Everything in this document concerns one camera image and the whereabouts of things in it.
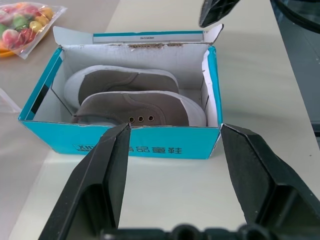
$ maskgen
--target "white shoe sole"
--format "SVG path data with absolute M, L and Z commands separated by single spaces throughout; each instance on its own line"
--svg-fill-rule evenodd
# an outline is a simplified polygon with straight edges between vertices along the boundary
M 95 93 L 93 95 L 88 96 L 84 102 L 89 99 L 92 96 L 95 95 L 100 95 L 100 94 L 152 94 L 152 93 L 157 93 L 157 94 L 165 94 L 172 96 L 176 99 L 179 99 L 186 111 L 186 114 L 188 116 L 188 121 L 189 121 L 189 126 L 190 127 L 206 127 L 207 126 L 207 117 L 203 109 L 196 104 L 194 101 L 191 99 L 182 96 L 178 93 L 171 92 L 171 91 L 111 91 L 111 92 L 99 92 Z
M 87 74 L 93 73 L 99 70 L 111 70 L 111 71 L 119 71 L 125 73 L 140 73 L 140 74 L 156 74 L 161 76 L 166 76 L 174 80 L 177 88 L 179 88 L 178 81 L 174 75 L 165 70 L 159 69 L 135 69 L 135 68 L 127 68 L 121 66 L 105 66 L 105 65 L 95 65 L 84 68 L 80 71 L 74 73 L 65 83 L 64 86 L 64 98 L 65 100 L 74 108 L 79 109 L 79 90 L 82 82 Z

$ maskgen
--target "blue shoe box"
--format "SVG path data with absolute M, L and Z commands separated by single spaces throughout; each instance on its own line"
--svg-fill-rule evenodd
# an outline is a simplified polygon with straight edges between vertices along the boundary
M 207 116 L 206 127 L 133 127 L 130 156 L 208 159 L 223 122 L 216 49 L 223 25 L 208 32 L 85 33 L 54 27 L 59 45 L 18 120 L 54 151 L 87 154 L 110 128 L 72 124 L 75 114 L 64 99 L 64 84 L 80 69 L 112 65 L 162 69 L 176 76 L 180 94 L 194 100 Z

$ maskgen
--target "shoe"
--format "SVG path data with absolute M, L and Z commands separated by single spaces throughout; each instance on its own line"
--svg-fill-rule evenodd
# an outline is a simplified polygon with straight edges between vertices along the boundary
M 88 96 L 72 123 L 114 126 L 206 127 L 202 108 L 191 99 L 170 91 L 113 91 Z
M 169 91 L 179 93 L 170 72 L 96 65 L 73 74 L 65 83 L 64 98 L 76 109 L 90 95 L 115 91 Z

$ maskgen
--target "cardboard box flap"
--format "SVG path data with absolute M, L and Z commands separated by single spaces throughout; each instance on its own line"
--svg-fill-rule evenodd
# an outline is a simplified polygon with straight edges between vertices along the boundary
M 203 33 L 203 41 L 205 43 L 214 44 L 223 29 L 224 29 L 224 25 L 219 24 L 219 25 L 213 27 L 212 29 L 210 29 L 209 31 L 205 31 Z
M 89 45 L 107 43 L 206 43 L 213 44 L 223 29 L 223 24 L 210 31 L 154 31 L 86 33 L 54 26 L 53 35 L 59 45 Z

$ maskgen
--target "table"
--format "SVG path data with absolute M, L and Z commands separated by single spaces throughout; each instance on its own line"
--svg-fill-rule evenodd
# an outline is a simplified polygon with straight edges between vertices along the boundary
M 201 4 L 202 0 L 121 0 L 109 25 L 107 19 L 104 24 L 107 32 L 195 30 Z M 221 22 L 225 27 L 215 46 L 224 122 L 260 134 L 320 198 L 319 148 L 269 0 L 241 0 Z M 16 89 L 5 90 L 22 106 Z M 49 152 L 9 239 L 37 239 L 81 159 Z M 209 160 L 129 158 L 120 227 L 171 230 L 190 223 L 199 229 L 235 230 L 244 222 L 221 141 Z
M 1 2 L 12 3 L 12 0 Z M 55 25 L 85 32 L 104 32 L 119 0 L 39 0 L 68 8 Z M 0 58 L 0 88 L 24 106 L 57 48 L 52 31 L 26 60 Z M 7 240 L 50 148 L 17 121 L 0 113 L 0 239 Z

